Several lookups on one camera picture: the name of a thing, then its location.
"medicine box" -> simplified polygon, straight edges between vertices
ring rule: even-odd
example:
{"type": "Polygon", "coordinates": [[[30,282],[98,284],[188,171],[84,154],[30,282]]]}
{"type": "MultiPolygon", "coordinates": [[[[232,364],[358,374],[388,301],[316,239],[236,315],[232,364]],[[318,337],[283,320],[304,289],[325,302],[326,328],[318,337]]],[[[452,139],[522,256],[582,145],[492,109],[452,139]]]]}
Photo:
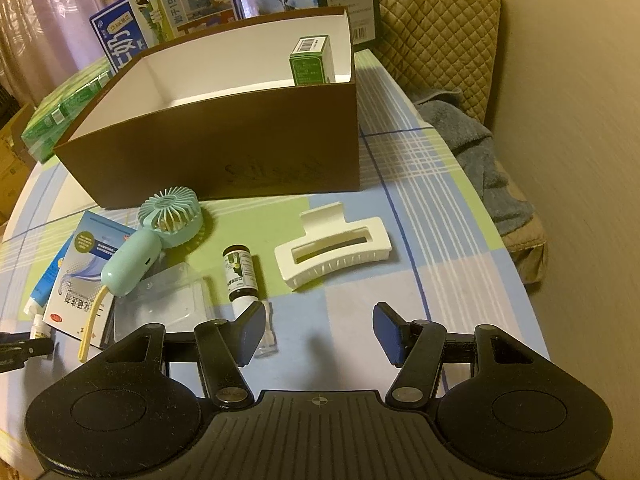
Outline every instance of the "medicine box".
{"type": "Polygon", "coordinates": [[[240,0],[119,0],[90,21],[117,72],[147,48],[240,18],[240,0]]]}
{"type": "MultiPolygon", "coordinates": [[[[102,286],[102,268],[133,232],[130,227],[90,211],[82,215],[47,303],[45,323],[82,338],[89,309],[102,286]]],[[[112,302],[113,295],[107,294],[98,309],[91,336],[95,347],[103,348],[108,339],[105,327],[112,302]]]]}
{"type": "Polygon", "coordinates": [[[300,38],[289,55],[296,85],[335,83],[334,58],[328,36],[300,38]]]}
{"type": "Polygon", "coordinates": [[[46,162],[51,158],[55,143],[110,78],[109,61],[101,57],[42,100],[22,133],[22,140],[35,160],[46,162]]]}

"green packaging box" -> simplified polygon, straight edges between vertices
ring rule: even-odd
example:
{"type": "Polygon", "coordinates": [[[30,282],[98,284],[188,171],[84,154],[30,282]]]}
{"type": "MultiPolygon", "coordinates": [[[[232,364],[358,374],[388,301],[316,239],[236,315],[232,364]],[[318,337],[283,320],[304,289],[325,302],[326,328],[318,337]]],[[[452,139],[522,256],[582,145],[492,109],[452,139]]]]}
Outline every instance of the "green packaging box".
{"type": "Polygon", "coordinates": [[[335,83],[334,58],[328,36],[305,36],[289,55],[293,81],[298,85],[335,83]]]}
{"type": "Polygon", "coordinates": [[[22,133],[33,158],[45,162],[53,155],[58,139],[110,78],[111,65],[101,57],[42,100],[22,133]]]}

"blue printed box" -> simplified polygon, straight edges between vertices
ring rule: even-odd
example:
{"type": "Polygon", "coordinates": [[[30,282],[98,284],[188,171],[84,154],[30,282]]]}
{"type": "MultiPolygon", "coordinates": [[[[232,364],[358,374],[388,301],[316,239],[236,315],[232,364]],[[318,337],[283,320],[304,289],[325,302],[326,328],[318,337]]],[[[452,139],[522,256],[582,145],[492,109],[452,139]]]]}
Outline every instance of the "blue printed box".
{"type": "Polygon", "coordinates": [[[119,0],[90,20],[117,72],[146,48],[240,18],[240,0],[119,0]]]}
{"type": "MultiPolygon", "coordinates": [[[[44,313],[44,321],[57,330],[82,338],[88,311],[100,291],[100,273],[134,229],[86,211],[62,261],[44,313]]],[[[101,347],[113,303],[107,294],[95,318],[91,344],[101,347]]]]}

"bottle label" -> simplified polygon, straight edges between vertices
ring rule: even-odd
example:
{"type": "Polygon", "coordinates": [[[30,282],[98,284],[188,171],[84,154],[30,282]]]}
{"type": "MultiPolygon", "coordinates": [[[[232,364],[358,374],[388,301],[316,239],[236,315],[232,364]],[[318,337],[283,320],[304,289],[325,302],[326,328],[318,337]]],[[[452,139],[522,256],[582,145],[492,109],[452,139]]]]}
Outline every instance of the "bottle label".
{"type": "Polygon", "coordinates": [[[51,337],[51,327],[45,325],[36,325],[34,324],[31,327],[31,333],[29,334],[29,339],[42,339],[44,337],[51,337]]]}
{"type": "Polygon", "coordinates": [[[226,288],[229,294],[240,288],[258,290],[251,254],[247,251],[231,251],[225,254],[224,259],[226,288]]]}

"metal screw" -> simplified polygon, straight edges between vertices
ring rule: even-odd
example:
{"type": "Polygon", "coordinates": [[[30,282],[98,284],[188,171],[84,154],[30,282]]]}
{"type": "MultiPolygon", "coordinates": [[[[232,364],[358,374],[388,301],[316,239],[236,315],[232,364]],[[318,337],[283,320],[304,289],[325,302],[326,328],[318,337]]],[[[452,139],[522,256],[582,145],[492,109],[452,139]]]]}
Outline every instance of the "metal screw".
{"type": "Polygon", "coordinates": [[[403,386],[393,390],[391,396],[398,402],[418,402],[422,398],[422,392],[412,386],[403,386]]]}
{"type": "Polygon", "coordinates": [[[237,386],[228,386],[226,388],[220,388],[216,393],[218,400],[222,402],[241,402],[245,400],[249,394],[244,388],[238,388],[237,386]]]}

